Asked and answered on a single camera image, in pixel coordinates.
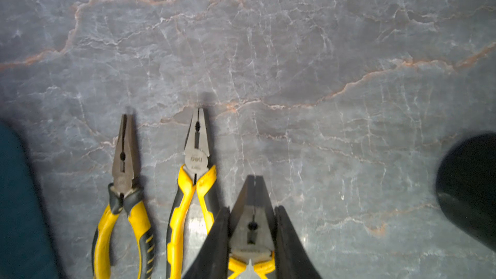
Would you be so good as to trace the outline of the large yellow combination pliers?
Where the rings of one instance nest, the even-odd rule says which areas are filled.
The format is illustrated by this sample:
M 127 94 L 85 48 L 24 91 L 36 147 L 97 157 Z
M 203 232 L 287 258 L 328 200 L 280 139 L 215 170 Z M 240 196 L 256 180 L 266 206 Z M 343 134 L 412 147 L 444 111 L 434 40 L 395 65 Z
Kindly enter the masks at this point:
M 167 228 L 167 278 L 182 276 L 185 220 L 193 196 L 198 196 L 207 232 L 211 230 L 220 209 L 207 120 L 204 108 L 193 111 L 185 141 L 185 159 L 178 173 L 178 189 Z

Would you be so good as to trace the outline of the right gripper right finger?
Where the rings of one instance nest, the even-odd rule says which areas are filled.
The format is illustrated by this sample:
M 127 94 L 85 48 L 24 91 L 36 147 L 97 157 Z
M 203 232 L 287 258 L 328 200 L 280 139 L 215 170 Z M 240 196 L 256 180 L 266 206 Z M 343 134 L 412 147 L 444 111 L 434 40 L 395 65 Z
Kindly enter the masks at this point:
M 297 232 L 283 206 L 275 208 L 275 271 L 276 277 L 321 278 L 310 261 Z

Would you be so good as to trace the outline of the teal plastic storage box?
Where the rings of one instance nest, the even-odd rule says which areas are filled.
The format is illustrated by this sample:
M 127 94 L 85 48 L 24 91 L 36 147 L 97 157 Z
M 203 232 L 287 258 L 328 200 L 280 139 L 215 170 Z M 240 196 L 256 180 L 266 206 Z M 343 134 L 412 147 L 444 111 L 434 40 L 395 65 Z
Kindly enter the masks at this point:
M 1 124 L 1 278 L 59 278 L 22 142 L 5 124 Z

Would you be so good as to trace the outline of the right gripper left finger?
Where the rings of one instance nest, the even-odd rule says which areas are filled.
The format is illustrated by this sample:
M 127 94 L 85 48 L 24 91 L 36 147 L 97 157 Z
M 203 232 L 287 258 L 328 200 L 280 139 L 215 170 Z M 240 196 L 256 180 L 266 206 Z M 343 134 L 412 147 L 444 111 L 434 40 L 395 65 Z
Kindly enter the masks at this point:
M 223 207 L 184 279 L 226 279 L 229 263 L 229 217 L 230 210 Z

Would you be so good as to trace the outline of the yellow black combination pliers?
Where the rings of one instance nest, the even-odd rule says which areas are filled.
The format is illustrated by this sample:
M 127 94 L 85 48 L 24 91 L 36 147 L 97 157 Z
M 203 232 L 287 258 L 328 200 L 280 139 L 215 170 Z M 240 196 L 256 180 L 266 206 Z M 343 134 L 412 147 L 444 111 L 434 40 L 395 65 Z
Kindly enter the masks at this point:
M 275 278 L 275 212 L 262 176 L 250 175 L 229 217 L 228 278 L 248 265 L 259 278 Z

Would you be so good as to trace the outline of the yellow needle nose pliers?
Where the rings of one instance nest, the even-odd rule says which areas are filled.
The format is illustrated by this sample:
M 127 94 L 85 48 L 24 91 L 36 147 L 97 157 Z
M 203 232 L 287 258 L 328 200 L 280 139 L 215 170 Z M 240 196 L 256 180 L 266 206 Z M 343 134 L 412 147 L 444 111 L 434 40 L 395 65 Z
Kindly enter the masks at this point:
M 112 164 L 113 182 L 108 185 L 108 205 L 99 221 L 92 243 L 94 278 L 111 277 L 111 235 L 122 211 L 138 246 L 138 278 L 151 278 L 155 261 L 155 237 L 139 183 L 141 171 L 134 116 L 123 114 Z

